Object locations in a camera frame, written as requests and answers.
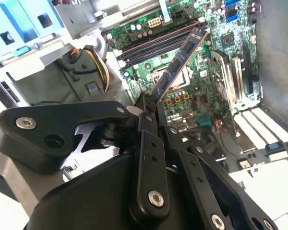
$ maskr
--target metal bracket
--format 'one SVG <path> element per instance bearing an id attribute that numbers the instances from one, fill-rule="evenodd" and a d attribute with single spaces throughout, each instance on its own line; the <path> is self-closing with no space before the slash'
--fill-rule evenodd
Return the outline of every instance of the metal bracket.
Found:
<path id="1" fill-rule="evenodd" d="M 64 183 L 62 170 L 52 175 L 42 175 L 2 152 L 0 152 L 0 176 L 5 179 L 28 216 L 32 214 L 44 195 Z"/>

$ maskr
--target chip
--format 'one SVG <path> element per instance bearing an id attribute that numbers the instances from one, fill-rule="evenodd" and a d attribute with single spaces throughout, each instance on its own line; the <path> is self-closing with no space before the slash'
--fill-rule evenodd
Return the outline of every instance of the chip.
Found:
<path id="1" fill-rule="evenodd" d="M 224 23 L 224 22 L 225 22 L 224 17 L 221 17 L 221 18 L 219 19 L 219 22 L 220 22 L 220 24 Z"/>
<path id="2" fill-rule="evenodd" d="M 227 48 L 235 44 L 234 33 L 230 32 L 221 37 L 222 47 Z"/>

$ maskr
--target blue plastic part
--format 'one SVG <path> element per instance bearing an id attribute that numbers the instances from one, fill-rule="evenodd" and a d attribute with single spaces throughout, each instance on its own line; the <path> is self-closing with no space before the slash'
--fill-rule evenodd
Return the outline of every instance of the blue plastic part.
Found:
<path id="1" fill-rule="evenodd" d="M 21 47 L 13 52 L 14 57 L 20 56 L 21 54 L 25 54 L 30 51 L 30 48 L 27 46 Z"/>
<path id="2" fill-rule="evenodd" d="M 229 7 L 229 6 L 232 6 L 234 4 L 236 4 L 237 2 L 240 2 L 241 0 L 227 0 L 225 1 L 225 6 L 226 7 Z"/>
<path id="3" fill-rule="evenodd" d="M 48 0 L 18 0 L 39 37 L 47 36 L 62 28 Z"/>
<path id="4" fill-rule="evenodd" d="M 0 57 L 19 56 L 63 27 L 51 0 L 0 0 Z"/>
<path id="5" fill-rule="evenodd" d="M 37 38 L 30 19 L 18 1 L 6 0 L 0 2 L 0 7 L 24 42 L 30 42 Z"/>
<path id="6" fill-rule="evenodd" d="M 238 18 L 239 18 L 239 16 L 238 16 L 237 14 L 235 14 L 235 15 L 232 15 L 232 16 L 228 17 L 228 18 L 226 19 L 226 22 L 227 22 L 227 23 L 230 23 L 230 22 L 232 22 L 232 21 L 237 20 Z"/>
<path id="7" fill-rule="evenodd" d="M 200 126 L 211 126 L 211 117 L 209 114 L 203 114 L 196 118 L 196 121 L 200 124 Z"/>

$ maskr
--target ram slot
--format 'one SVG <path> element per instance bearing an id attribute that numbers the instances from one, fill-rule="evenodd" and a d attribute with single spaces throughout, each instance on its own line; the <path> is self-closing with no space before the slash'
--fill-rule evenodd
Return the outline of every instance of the ram slot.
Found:
<path id="1" fill-rule="evenodd" d="M 190 34 L 190 30 L 187 30 L 181 34 L 175 34 L 171 37 L 167 37 L 164 40 L 159 40 L 154 42 L 153 44 L 151 44 L 150 46 L 144 47 L 142 49 L 127 53 L 127 54 L 123 54 L 121 59 L 122 60 L 127 60 L 127 59 L 131 59 L 135 56 L 141 55 L 143 52 L 150 52 L 150 50 L 154 47 L 162 47 L 162 46 L 166 46 L 166 44 L 172 42 L 172 41 L 176 41 L 178 39 L 186 39 L 186 37 Z"/>
<path id="2" fill-rule="evenodd" d="M 185 38 L 181 38 L 176 41 L 171 41 L 170 43 L 167 43 L 163 45 L 162 47 L 155 47 L 152 48 L 151 50 L 148 50 L 140 55 L 137 55 L 135 57 L 130 58 L 129 60 L 126 61 L 126 67 L 139 64 L 141 62 L 144 62 L 146 60 L 149 60 L 153 57 L 156 57 L 158 55 L 165 54 L 169 51 L 172 51 L 174 49 L 177 49 L 181 47 L 182 43 L 185 41 Z"/>
<path id="3" fill-rule="evenodd" d="M 133 56 L 134 53 L 142 52 L 143 50 L 151 49 L 152 47 L 157 47 L 157 44 L 167 42 L 169 39 L 173 37 L 179 37 L 181 34 L 187 34 L 191 32 L 191 30 L 198 24 L 198 22 L 192 21 L 192 24 L 185 24 L 184 27 L 180 29 L 175 29 L 171 32 L 167 32 L 165 34 L 160 34 L 159 37 L 147 41 L 145 43 L 137 44 L 136 46 L 132 46 L 128 50 L 124 50 L 121 59 L 124 59 L 127 55 Z"/>

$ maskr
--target yellow wire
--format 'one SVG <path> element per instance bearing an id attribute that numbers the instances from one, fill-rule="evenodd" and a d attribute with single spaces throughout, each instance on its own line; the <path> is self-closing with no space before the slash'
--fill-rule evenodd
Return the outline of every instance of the yellow wire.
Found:
<path id="1" fill-rule="evenodd" d="M 86 49 L 85 49 L 84 51 L 86 51 L 86 52 L 92 57 L 93 61 L 95 62 L 96 66 L 97 66 L 97 68 L 98 68 L 98 70 L 99 70 L 99 73 L 101 74 L 102 79 L 105 80 L 105 76 L 103 75 L 103 73 L 102 73 L 102 71 L 101 71 L 101 69 L 100 69 L 100 66 L 98 65 L 98 63 L 97 63 L 94 55 L 93 55 L 90 51 L 88 51 L 88 50 L 86 50 Z"/>

